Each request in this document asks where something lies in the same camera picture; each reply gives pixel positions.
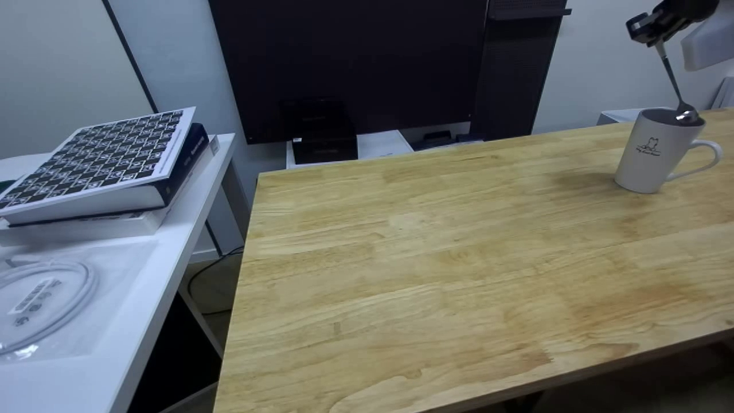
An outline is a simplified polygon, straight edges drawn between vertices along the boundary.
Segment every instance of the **floor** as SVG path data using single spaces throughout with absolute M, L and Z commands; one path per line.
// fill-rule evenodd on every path
M 184 278 L 213 337 L 225 346 L 239 255 Z M 204 390 L 167 413 L 211 413 L 216 388 Z M 507 413 L 502 406 L 477 413 Z M 656 363 L 555 388 L 532 413 L 734 413 L 734 342 L 695 349 Z

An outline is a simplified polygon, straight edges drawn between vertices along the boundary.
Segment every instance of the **black monitor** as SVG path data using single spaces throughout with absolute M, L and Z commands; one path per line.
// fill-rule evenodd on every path
M 502 2 L 514 11 L 509 18 L 495 14 Z M 537 96 L 525 96 L 523 85 L 523 96 L 512 96 L 512 83 L 523 83 L 528 69 L 502 73 L 493 39 L 523 46 L 523 32 L 502 32 L 509 25 L 546 37 L 532 25 L 546 21 L 537 16 L 539 2 L 564 5 L 532 0 L 530 18 L 516 14 L 516 0 L 211 0 L 211 9 L 248 142 L 307 138 L 339 147 L 356 133 L 447 122 L 473 122 L 489 135 L 530 131 L 525 115 L 525 124 L 502 131 L 498 122 L 500 133 L 491 133 L 482 110 L 505 99 L 512 112 L 534 117 L 551 55 L 539 62 L 518 55 L 516 64 L 532 64 L 541 83 L 532 83 Z

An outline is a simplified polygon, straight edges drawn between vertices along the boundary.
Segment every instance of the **wooden table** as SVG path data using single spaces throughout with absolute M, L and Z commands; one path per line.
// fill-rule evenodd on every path
M 723 163 L 658 195 L 612 184 L 631 126 L 261 174 L 216 411 L 461 411 L 727 337 L 706 119 Z

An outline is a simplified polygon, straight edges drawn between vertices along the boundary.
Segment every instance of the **black cabinet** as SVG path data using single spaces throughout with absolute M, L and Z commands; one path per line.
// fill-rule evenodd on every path
M 567 0 L 489 0 L 491 21 L 557 18 Z

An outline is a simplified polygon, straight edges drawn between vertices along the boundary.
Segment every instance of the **white desk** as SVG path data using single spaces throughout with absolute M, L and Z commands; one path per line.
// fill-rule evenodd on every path
M 193 177 L 179 188 L 161 229 L 151 236 L 21 248 L 37 257 L 138 248 L 138 252 L 147 252 L 147 262 L 138 264 L 140 271 L 115 280 L 117 287 L 101 289 L 99 301 L 92 301 L 87 307 L 96 312 L 78 317 L 87 317 L 87 324 L 96 326 L 99 333 L 87 349 L 53 358 L 0 360 L 2 413 L 101 413 L 128 408 L 167 307 L 179 289 L 188 255 L 220 188 L 232 158 L 232 140 L 234 135 L 220 135 L 218 149 L 204 151 Z M 18 257 L 18 248 L 0 246 L 0 259 L 7 257 Z M 69 340 L 71 333 L 76 333 L 73 321 L 53 337 Z

